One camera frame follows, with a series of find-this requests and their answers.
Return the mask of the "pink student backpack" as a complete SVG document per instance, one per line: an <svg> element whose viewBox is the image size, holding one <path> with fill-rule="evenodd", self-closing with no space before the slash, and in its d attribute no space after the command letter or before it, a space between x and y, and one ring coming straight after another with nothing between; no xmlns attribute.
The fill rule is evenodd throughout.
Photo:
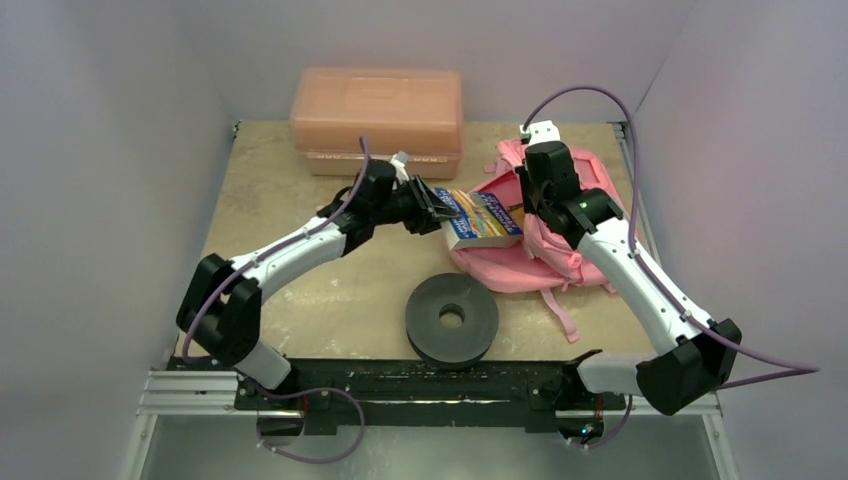
<svg viewBox="0 0 848 480"><path fill-rule="evenodd" d="M520 185L514 168L521 164L525 146L518 139L497 144L499 159L486 168L491 178L475 189L494 194L511 209L523 236L509 247L456 248L449 255L458 268L498 293L539 292L548 308L559 318L567 340L579 340L577 326L557 302L554 290L571 286L602 286L615 289L604 274L585 256L570 247L533 215L523 213Z"/></svg>

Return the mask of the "blue orange picture book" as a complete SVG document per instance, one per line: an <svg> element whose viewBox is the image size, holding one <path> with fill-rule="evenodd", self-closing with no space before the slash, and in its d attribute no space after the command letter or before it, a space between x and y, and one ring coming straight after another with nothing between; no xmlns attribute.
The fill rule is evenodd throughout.
<svg viewBox="0 0 848 480"><path fill-rule="evenodd" d="M508 248L523 237L521 227L495 194L441 187L435 192L461 215L441 223L449 251Z"/></svg>

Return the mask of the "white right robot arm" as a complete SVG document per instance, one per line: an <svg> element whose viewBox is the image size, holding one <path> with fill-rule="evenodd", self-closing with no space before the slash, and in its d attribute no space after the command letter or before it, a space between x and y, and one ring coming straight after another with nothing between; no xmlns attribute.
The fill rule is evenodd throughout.
<svg viewBox="0 0 848 480"><path fill-rule="evenodd" d="M581 186L569 148L560 140L529 143L516 172L526 212L602 272L655 351L646 359L597 351L568 362L564 399L584 407L600 393L634 395L674 415L721 386L732 370L740 329L730 319L714 321L643 255L629 238L619 203L600 188Z"/></svg>

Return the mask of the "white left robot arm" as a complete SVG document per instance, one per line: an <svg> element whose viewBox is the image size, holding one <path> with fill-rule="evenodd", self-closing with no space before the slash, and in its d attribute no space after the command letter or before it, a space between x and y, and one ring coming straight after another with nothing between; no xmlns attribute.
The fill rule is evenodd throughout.
<svg viewBox="0 0 848 480"><path fill-rule="evenodd" d="M258 383L272 408L287 408L298 395L296 369L261 338L264 303L301 275L353 252L379 226L401 224L426 235L458 215L421 177L407 175L398 163L369 160L352 185L289 235L231 259L204 257L176 324L187 342Z"/></svg>

